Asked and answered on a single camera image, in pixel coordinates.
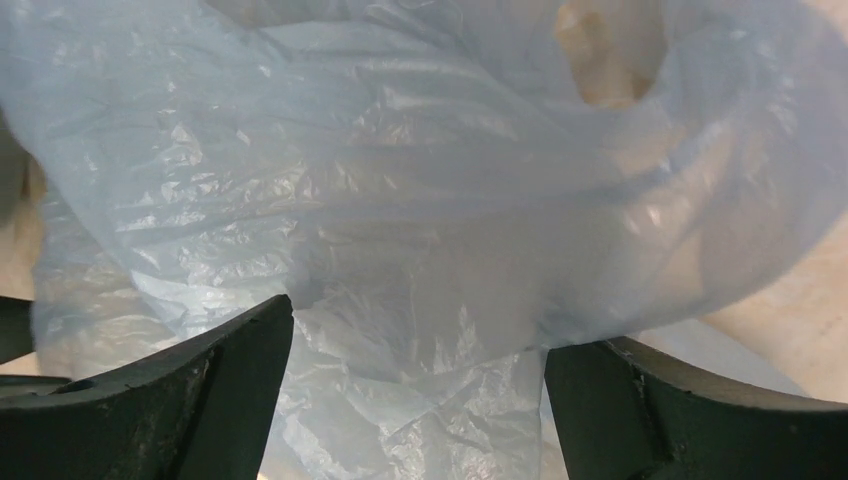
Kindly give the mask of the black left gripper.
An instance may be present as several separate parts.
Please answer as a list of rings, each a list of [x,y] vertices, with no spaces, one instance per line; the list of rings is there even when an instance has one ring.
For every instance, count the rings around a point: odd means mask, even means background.
[[[1,297],[0,361],[2,364],[34,352],[30,328],[32,301]]]

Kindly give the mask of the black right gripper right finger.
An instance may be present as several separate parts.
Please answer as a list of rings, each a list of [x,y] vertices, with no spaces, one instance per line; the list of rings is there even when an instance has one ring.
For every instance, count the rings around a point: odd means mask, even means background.
[[[843,479],[847,407],[723,377],[627,337],[562,347],[544,379],[573,479]]]

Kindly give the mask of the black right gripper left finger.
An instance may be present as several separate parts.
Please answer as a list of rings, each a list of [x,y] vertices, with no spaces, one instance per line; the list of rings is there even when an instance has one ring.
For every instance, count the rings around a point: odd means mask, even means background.
[[[1,379],[5,479],[254,479],[293,338],[278,295],[104,373]]]

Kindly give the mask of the light blue trash bag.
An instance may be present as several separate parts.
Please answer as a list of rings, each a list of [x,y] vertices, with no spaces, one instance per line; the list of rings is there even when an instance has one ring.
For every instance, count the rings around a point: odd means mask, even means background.
[[[805,1],[5,1],[1,105],[46,373],[291,298],[267,478],[535,479],[544,350],[740,300],[847,207]]]

